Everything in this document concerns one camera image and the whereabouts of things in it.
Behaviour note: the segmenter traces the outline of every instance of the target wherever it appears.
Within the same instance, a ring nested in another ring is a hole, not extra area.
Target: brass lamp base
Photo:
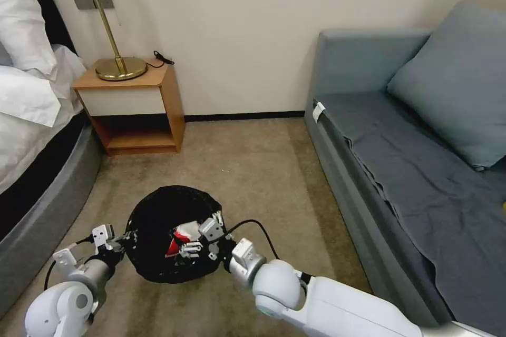
[[[100,79],[119,82],[133,79],[144,74],[148,65],[139,58],[126,57],[120,58],[124,62],[124,70],[121,70],[121,61],[116,63],[116,59],[101,60],[95,68],[96,74]]]

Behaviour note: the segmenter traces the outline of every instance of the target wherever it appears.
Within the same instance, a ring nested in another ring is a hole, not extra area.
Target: white tag
[[[325,107],[323,106],[323,104],[318,102],[318,104],[316,104],[315,106],[315,109],[313,110],[313,119],[315,120],[315,123],[318,122],[318,119],[320,118],[320,115],[324,110]]]

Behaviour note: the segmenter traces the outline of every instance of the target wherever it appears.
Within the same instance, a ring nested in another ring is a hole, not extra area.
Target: black cable
[[[77,241],[75,244],[79,245],[83,242],[90,242],[93,243],[93,235],[90,234],[88,237],[83,238],[82,240]],[[47,290],[47,287],[49,286],[49,277],[51,276],[51,271],[53,271],[54,265],[56,264],[56,261],[51,262],[51,266],[49,266],[49,269],[46,274],[46,279],[44,280],[44,291]]]
[[[170,59],[167,59],[165,58],[162,54],[160,54],[159,52],[157,52],[156,50],[153,51],[153,54],[154,54],[154,57],[156,59],[158,59],[159,61],[162,62],[162,64],[160,66],[155,66],[155,65],[152,65],[151,63],[148,63],[146,62],[149,66],[153,67],[153,68],[160,68],[161,66],[163,66],[165,63],[167,64],[170,64],[170,65],[173,65],[174,64],[174,61],[171,61]]]
[[[47,290],[47,287],[49,286],[49,277],[51,275],[51,271],[53,271],[53,267],[56,264],[56,261],[51,262],[51,266],[49,266],[49,270],[46,274],[46,280],[44,281],[44,291]]]
[[[232,233],[235,229],[237,229],[238,227],[244,225],[244,224],[248,224],[248,223],[253,223],[253,224],[257,224],[261,229],[262,229],[262,232],[264,233],[266,239],[267,239],[267,242],[269,243],[269,246],[270,246],[270,249],[273,251],[273,254],[274,254],[274,257],[276,259],[279,259],[279,256],[278,256],[278,253],[276,253],[276,250],[274,249],[274,246],[273,246],[273,243],[272,241],[270,240],[270,237],[269,237],[269,233],[267,233],[267,231],[265,230],[264,226],[262,225],[261,222],[255,220],[255,219],[247,219],[247,220],[243,220],[241,221],[240,223],[234,225],[232,228],[230,228],[226,233],[225,235],[221,236],[220,238],[217,238],[215,240],[212,240],[212,241],[209,241],[209,243],[213,243],[213,242],[216,242],[216,241],[219,241],[223,238],[225,238],[225,236],[229,233]]]
[[[146,62],[146,64],[147,64],[148,66],[153,67],[153,68],[160,68],[161,66],[163,66],[163,65],[165,64],[165,62],[162,62],[162,64],[161,64],[160,66],[155,66],[155,65],[152,65],[152,64],[151,64],[151,63],[149,63],[149,62]]]

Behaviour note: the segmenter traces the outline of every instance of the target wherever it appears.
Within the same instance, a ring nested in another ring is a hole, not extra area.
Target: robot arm
[[[241,286],[252,288],[261,312],[293,324],[310,337],[494,337],[458,323],[434,330],[419,328],[396,306],[373,295],[297,271],[281,260],[266,263],[249,240],[233,242],[219,212],[201,225],[187,224],[183,232],[189,241],[176,247],[181,256],[220,258]],[[86,332],[105,302],[105,284],[123,258],[123,242],[136,238],[135,233],[115,238],[109,225],[95,228],[93,237],[95,255],[83,265],[77,263],[72,246],[53,255],[68,281],[44,291],[31,304],[25,318],[29,337],[80,337]],[[296,310],[301,286],[306,299]]]

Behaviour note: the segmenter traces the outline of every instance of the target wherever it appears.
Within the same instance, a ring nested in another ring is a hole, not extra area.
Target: white pillow
[[[0,42],[14,67],[36,69],[50,78],[56,58],[44,25],[37,0],[0,0]]]
[[[0,112],[52,127],[59,110],[49,80],[0,66]]]

